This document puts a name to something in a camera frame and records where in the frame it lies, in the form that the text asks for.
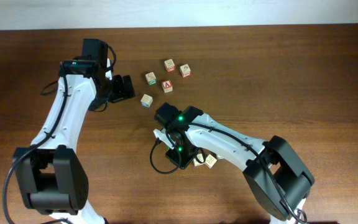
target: white wall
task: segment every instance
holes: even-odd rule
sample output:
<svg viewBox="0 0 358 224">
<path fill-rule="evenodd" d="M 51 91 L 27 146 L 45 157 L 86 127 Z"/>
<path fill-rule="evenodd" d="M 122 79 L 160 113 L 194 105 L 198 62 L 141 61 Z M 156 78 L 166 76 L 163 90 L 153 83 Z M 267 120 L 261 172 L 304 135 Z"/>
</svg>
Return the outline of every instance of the white wall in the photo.
<svg viewBox="0 0 358 224">
<path fill-rule="evenodd" d="M 0 0 L 0 29 L 358 22 L 358 0 Z"/>
</svg>

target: wood grain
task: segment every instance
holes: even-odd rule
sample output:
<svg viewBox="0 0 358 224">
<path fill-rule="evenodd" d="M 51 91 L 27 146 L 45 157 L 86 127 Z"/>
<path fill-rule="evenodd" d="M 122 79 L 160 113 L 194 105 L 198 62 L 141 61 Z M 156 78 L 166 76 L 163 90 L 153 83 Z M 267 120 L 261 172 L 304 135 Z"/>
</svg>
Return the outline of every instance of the wood grain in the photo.
<svg viewBox="0 0 358 224">
<path fill-rule="evenodd" d="M 12 153 L 29 145 L 54 99 L 39 92 L 57 78 L 59 61 L 81 53 L 86 37 L 114 47 L 116 74 L 132 75 L 137 94 L 88 113 L 78 141 L 89 200 L 111 223 L 269 218 L 227 161 L 171 175 L 151 168 L 153 115 L 164 102 L 201 108 L 250 136 L 285 138 L 316 178 L 309 220 L 358 223 L 358 25 L 0 31 L 0 223 Z M 191 76 L 167 73 L 169 58 L 188 63 Z M 147 72 L 171 79 L 173 92 L 148 86 Z M 153 97 L 149 109 L 140 105 L 144 93 Z M 171 169 L 164 152 L 156 149 L 156 166 Z M 15 178 L 8 201 L 18 223 L 50 220 L 24 208 Z"/>
</svg>

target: toy block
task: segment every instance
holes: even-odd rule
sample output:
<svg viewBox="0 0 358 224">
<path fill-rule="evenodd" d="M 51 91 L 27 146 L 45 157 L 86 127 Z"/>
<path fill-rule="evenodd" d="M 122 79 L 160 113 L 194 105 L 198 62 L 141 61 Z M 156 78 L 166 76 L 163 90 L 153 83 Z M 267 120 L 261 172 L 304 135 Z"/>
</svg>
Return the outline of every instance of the toy block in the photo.
<svg viewBox="0 0 358 224">
<path fill-rule="evenodd" d="M 146 79 L 149 85 L 153 85 L 154 83 L 157 83 L 157 79 L 155 78 L 154 72 L 147 73 Z"/>
<path fill-rule="evenodd" d="M 180 67 L 180 73 L 183 77 L 187 77 L 187 76 L 191 75 L 191 70 L 190 70 L 189 65 L 188 64 L 182 65 Z"/>
<path fill-rule="evenodd" d="M 204 161 L 203 159 L 203 155 L 200 153 L 197 155 L 197 158 L 199 161 Z M 194 166 L 200 166 L 200 165 L 203 165 L 205 162 L 203 162 L 202 164 L 200 164 L 199 162 L 197 162 L 196 158 L 193 159 L 193 163 L 194 163 Z"/>
<path fill-rule="evenodd" d="M 223 159 L 223 157 L 221 157 L 220 155 L 218 155 L 218 154 L 215 154 L 215 157 L 216 157 L 216 159 L 217 160 L 219 160 L 219 159 Z"/>
<path fill-rule="evenodd" d="M 162 89 L 164 90 L 165 93 L 168 93 L 169 91 L 173 90 L 172 87 L 172 82 L 171 80 L 165 80 L 162 82 Z"/>
<path fill-rule="evenodd" d="M 205 159 L 205 165 L 208 166 L 208 168 L 212 168 L 216 161 L 217 160 L 212 155 L 208 155 Z"/>
<path fill-rule="evenodd" d="M 151 96 L 149 96 L 149 95 L 146 95 L 146 94 L 143 95 L 143 97 L 142 97 L 142 99 L 140 101 L 140 103 L 142 103 L 142 105 L 147 107 L 147 108 L 150 107 L 152 102 L 153 102 L 153 98 Z"/>
<path fill-rule="evenodd" d="M 167 69 L 167 72 L 172 72 L 175 70 L 175 64 L 173 63 L 173 60 L 166 60 L 164 61 L 165 69 Z"/>
</svg>

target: black bracket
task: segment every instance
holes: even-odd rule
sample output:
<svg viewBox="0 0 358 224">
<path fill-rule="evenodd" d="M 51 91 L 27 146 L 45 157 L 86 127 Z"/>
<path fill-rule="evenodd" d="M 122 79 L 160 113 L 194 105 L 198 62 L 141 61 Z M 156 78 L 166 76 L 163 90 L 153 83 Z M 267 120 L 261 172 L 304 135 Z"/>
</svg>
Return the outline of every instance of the black bracket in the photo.
<svg viewBox="0 0 358 224">
<path fill-rule="evenodd" d="M 29 151 L 17 148 L 13 161 Z M 55 173 L 42 173 L 53 164 Z M 76 215 L 88 198 L 88 177 L 73 149 L 37 149 L 16 168 L 16 177 L 24 205 L 42 215 L 67 212 Z"/>
<path fill-rule="evenodd" d="M 169 130 L 170 138 L 176 142 L 177 147 L 181 147 L 180 156 L 181 164 L 179 168 L 186 169 L 193 158 L 197 156 L 198 148 L 192 145 L 188 138 L 186 138 L 185 132 L 189 129 L 189 126 L 183 126 L 183 123 L 192 122 L 197 116 L 203 115 L 203 111 L 195 108 L 194 106 L 188 106 L 183 112 L 176 107 L 164 103 L 154 115 L 154 120 L 158 122 L 165 129 Z M 176 166 L 179 163 L 179 156 L 174 150 L 168 150 L 165 153 L 165 157 L 168 158 Z"/>
<path fill-rule="evenodd" d="M 134 86 L 129 75 L 121 77 L 115 75 L 111 80 L 111 93 L 109 96 L 110 103 L 117 103 L 118 101 L 126 100 L 135 97 Z"/>
<path fill-rule="evenodd" d="M 280 163 L 274 178 L 294 210 L 301 200 L 308 196 L 314 184 L 314 177 L 286 140 L 274 136 L 269 142 L 265 142 L 264 146 L 260 156 L 266 164 Z M 269 214 L 281 221 L 291 218 L 258 159 L 250 162 L 243 174 L 256 200 Z"/>
</svg>

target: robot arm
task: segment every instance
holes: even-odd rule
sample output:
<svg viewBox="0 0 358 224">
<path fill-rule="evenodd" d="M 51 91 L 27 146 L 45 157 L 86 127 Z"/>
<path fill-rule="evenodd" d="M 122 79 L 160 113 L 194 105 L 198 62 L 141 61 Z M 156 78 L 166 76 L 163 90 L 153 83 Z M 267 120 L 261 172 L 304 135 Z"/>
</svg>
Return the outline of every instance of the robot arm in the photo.
<svg viewBox="0 0 358 224">
<path fill-rule="evenodd" d="M 275 183 L 294 211 L 302 208 L 314 177 L 286 140 L 274 136 L 265 141 L 243 135 L 192 106 L 181 112 L 165 103 L 154 118 L 163 126 L 162 130 L 154 130 L 155 137 L 173 149 L 166 156 L 175 165 L 185 169 L 199 147 L 219 154 L 242 171 L 257 201 L 272 216 L 272 223 L 295 222 Z M 281 166 L 271 179 L 268 167 L 278 163 Z"/>
<path fill-rule="evenodd" d="M 88 178 L 76 156 L 76 145 L 88 110 L 135 96 L 130 76 L 112 76 L 114 63 L 107 58 L 108 48 L 100 40 L 85 39 L 82 56 L 62 63 L 57 95 L 45 124 L 31 147 L 17 148 L 13 155 L 14 164 L 20 161 L 15 172 L 28 209 L 73 224 L 107 223 L 88 201 Z M 41 172 L 47 166 L 55 172 Z"/>
</svg>

